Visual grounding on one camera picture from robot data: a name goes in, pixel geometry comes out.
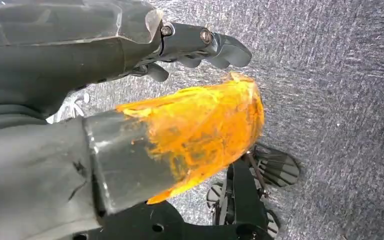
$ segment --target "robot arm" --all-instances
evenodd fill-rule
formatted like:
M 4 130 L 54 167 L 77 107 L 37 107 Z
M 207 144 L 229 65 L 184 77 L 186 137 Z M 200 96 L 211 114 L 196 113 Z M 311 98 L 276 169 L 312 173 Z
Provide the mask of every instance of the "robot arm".
M 233 37 L 163 26 L 161 18 L 136 0 L 0 1 L 0 239 L 58 239 L 94 229 L 101 213 L 165 194 L 179 182 L 169 162 L 150 157 L 149 126 L 132 115 L 45 121 L 68 92 L 89 84 L 127 75 L 164 81 L 168 73 L 157 61 L 196 67 L 207 60 L 226 68 L 251 59 Z M 243 93 L 231 87 L 226 91 Z M 232 161 L 259 129 L 245 130 L 248 141 Z

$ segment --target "black metal frame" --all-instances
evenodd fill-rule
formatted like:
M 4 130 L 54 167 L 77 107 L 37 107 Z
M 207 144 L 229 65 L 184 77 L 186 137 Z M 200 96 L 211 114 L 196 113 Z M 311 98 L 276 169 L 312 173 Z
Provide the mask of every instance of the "black metal frame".
M 242 160 L 228 167 L 214 216 L 213 225 L 193 225 L 186 223 L 167 201 L 154 205 L 140 203 L 105 216 L 102 228 L 77 234 L 73 239 L 272 240 L 267 232 L 267 210 L 260 201 L 249 166 Z

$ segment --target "clear plastic cover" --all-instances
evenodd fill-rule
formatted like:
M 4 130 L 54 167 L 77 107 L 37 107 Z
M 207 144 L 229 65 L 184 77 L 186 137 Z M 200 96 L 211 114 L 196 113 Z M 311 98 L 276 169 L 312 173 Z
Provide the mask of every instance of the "clear plastic cover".
M 0 46 L 124 38 L 148 44 L 162 12 L 139 0 L 0 0 Z

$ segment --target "orange wrapped tip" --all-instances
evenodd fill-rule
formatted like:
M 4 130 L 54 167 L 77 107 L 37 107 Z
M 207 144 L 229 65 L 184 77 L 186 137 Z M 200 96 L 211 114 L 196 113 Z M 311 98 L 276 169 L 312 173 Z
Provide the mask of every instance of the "orange wrapped tip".
M 148 155 L 168 161 L 176 180 L 148 204 L 180 194 L 237 160 L 257 140 L 264 123 L 256 83 L 236 72 L 223 84 L 190 87 L 116 110 L 146 122 L 154 145 Z

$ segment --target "bolt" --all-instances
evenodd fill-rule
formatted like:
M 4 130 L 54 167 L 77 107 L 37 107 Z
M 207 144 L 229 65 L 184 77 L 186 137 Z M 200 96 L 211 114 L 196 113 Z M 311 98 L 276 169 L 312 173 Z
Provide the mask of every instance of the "bolt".
M 171 36 L 173 34 L 173 30 L 171 27 L 169 26 L 163 26 L 161 28 L 161 34 L 164 36 L 164 37 L 167 37 L 167 36 Z
M 201 31 L 201 40 L 205 43 L 205 44 L 210 44 L 211 41 L 213 40 L 213 36 L 211 35 L 211 32 L 208 31 L 208 29 L 204 28 L 202 31 Z

